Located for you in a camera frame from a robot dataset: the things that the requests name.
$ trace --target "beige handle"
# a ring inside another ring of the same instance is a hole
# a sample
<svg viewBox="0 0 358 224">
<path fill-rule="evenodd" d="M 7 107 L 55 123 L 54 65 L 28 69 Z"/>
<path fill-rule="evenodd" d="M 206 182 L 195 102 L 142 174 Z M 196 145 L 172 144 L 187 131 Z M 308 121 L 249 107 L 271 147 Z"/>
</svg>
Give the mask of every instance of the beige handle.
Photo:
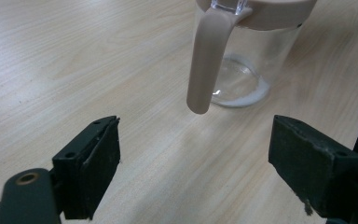
<svg viewBox="0 0 358 224">
<path fill-rule="evenodd" d="M 208 111 L 231 31 L 238 21 L 250 14 L 252 10 L 248 7 L 240 15 L 211 7 L 201 18 L 194 41 L 187 90 L 187 105 L 194 113 Z"/>
</svg>

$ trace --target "table surface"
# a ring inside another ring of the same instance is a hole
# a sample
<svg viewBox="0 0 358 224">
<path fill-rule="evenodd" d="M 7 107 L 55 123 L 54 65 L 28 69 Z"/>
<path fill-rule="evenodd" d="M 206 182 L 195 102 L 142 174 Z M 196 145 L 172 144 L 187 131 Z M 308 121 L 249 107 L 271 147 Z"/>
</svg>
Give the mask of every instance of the table surface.
<svg viewBox="0 0 358 224">
<path fill-rule="evenodd" d="M 89 123 L 121 117 L 121 164 L 93 223 L 324 223 L 268 163 L 275 114 L 352 148 L 358 0 L 319 0 L 271 93 L 186 106 L 192 0 L 0 0 L 0 196 Z M 88 221 L 64 221 L 88 223 Z"/>
</svg>

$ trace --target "glass jug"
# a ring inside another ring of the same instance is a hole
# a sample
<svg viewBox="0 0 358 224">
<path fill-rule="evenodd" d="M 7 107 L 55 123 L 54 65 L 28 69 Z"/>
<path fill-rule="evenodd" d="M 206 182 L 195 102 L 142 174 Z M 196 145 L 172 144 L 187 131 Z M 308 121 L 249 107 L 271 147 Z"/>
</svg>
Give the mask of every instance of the glass jug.
<svg viewBox="0 0 358 224">
<path fill-rule="evenodd" d="M 197 0 L 187 105 L 251 105 L 269 92 L 316 0 Z"/>
</svg>

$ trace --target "black plastic part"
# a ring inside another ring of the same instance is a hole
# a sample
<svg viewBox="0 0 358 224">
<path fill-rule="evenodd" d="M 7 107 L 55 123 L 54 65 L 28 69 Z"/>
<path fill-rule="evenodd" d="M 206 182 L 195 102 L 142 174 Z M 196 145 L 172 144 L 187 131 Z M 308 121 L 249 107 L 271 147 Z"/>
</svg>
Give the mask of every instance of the black plastic part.
<svg viewBox="0 0 358 224">
<path fill-rule="evenodd" d="M 0 224 L 57 224 L 50 175 L 45 169 L 32 169 L 12 176 L 4 186 L 0 202 Z"/>
<path fill-rule="evenodd" d="M 268 161 L 321 217 L 350 220 L 358 195 L 358 153 L 308 124 L 275 116 Z"/>
<path fill-rule="evenodd" d="M 66 219 L 92 219 L 120 161 L 118 122 L 116 116 L 95 120 L 53 157 Z"/>
</svg>

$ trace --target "light wood grain surface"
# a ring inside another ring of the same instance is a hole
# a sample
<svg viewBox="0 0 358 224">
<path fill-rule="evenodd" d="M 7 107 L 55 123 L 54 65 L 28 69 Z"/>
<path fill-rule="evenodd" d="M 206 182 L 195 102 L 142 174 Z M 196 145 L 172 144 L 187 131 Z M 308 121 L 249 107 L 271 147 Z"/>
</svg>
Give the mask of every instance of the light wood grain surface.
<svg viewBox="0 0 358 224">
<path fill-rule="evenodd" d="M 186 107 L 192 0 L 0 0 L 0 195 L 95 119 L 122 163 L 92 223 L 324 223 L 268 163 L 275 114 L 352 148 L 358 0 L 319 0 L 266 99 Z M 64 221 L 88 223 L 88 221 Z"/>
</svg>

